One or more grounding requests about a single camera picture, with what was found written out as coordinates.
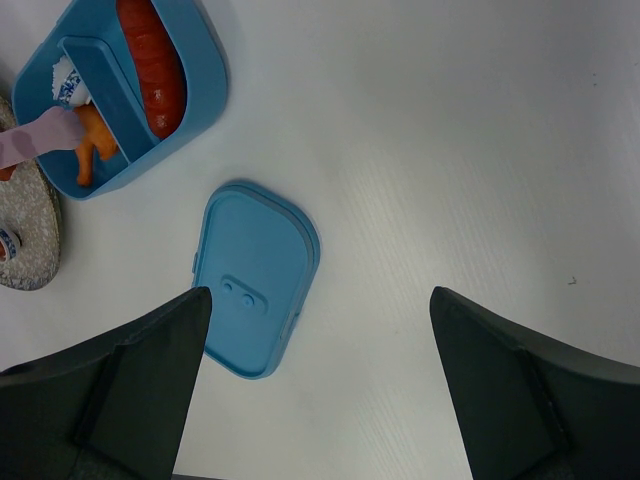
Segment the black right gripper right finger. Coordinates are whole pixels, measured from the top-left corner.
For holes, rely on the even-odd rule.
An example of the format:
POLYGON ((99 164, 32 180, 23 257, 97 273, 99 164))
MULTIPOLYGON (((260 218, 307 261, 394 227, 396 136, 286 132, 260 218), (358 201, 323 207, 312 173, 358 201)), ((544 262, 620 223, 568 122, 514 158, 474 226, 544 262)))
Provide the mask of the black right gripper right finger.
POLYGON ((444 287, 430 318, 473 478, 638 478, 638 367, 444 287))

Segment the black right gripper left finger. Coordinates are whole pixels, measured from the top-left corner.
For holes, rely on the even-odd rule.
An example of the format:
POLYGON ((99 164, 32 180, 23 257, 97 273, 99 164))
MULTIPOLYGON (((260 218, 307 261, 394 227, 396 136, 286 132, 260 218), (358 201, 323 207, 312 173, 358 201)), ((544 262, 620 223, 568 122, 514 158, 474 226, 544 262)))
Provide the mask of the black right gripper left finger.
POLYGON ((211 311, 209 289, 192 288, 2 371, 2 478, 171 478, 211 311))

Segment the blue lunch box lid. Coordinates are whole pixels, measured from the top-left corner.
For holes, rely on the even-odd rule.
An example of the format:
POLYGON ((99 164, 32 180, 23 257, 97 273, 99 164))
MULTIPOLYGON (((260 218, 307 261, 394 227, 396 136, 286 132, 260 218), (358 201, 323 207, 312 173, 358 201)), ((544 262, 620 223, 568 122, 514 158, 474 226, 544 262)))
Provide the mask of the blue lunch box lid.
POLYGON ((317 231, 289 200, 243 180, 210 197, 192 273, 213 307, 204 352, 255 380, 279 366, 321 258, 317 231))

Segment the orange chicken wing piece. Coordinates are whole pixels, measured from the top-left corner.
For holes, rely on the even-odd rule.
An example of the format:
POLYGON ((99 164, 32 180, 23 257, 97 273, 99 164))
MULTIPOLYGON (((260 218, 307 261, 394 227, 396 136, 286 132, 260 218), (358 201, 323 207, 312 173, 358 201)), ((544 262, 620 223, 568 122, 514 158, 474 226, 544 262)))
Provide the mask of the orange chicken wing piece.
POLYGON ((98 153, 101 161, 106 162, 118 153, 119 147, 103 117, 93 104, 75 107, 73 111, 85 129, 82 142, 75 149, 79 167, 77 184, 81 187, 89 187, 93 181, 94 152, 98 153))

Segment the pink metal tongs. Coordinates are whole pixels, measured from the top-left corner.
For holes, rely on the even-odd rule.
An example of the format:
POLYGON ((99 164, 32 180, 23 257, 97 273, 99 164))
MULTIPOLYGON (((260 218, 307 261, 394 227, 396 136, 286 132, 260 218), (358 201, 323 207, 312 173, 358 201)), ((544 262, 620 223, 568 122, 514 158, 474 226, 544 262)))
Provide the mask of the pink metal tongs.
POLYGON ((57 150, 74 150, 85 135, 76 113, 60 106, 36 120, 1 133, 1 168, 8 168, 57 150))

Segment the small white rice cup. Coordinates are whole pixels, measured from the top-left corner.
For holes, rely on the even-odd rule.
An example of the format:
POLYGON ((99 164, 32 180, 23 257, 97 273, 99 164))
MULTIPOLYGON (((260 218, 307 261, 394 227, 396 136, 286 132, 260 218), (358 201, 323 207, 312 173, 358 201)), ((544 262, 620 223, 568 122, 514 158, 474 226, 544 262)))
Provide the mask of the small white rice cup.
POLYGON ((52 97, 70 108, 89 105, 92 101, 86 84, 66 55, 52 67, 52 97))

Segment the red sausage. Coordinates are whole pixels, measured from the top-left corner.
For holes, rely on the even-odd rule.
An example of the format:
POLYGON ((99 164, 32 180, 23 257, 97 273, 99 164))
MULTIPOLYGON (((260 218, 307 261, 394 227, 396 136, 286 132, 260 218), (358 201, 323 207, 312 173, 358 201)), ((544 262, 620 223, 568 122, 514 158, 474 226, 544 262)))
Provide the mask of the red sausage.
POLYGON ((164 140, 178 129, 186 110, 181 61, 150 1, 118 1, 116 13, 133 59, 148 126, 164 140))

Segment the blue lunch box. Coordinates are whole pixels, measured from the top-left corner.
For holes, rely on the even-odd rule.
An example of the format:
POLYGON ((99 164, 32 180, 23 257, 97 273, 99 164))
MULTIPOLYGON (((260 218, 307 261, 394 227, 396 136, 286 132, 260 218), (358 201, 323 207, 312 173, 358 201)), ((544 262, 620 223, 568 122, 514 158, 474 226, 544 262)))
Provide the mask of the blue lunch box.
POLYGON ((167 139, 158 139, 148 127, 113 1, 71 2, 16 78, 12 107, 16 121, 25 124, 54 106, 53 66, 67 56, 118 143, 112 159, 93 161, 89 187, 77 183, 73 152, 39 157, 49 181, 70 198, 89 199, 123 187, 210 128, 224 111, 228 81, 223 56, 195 2, 156 1, 153 6, 181 60, 186 84, 186 112, 167 139))

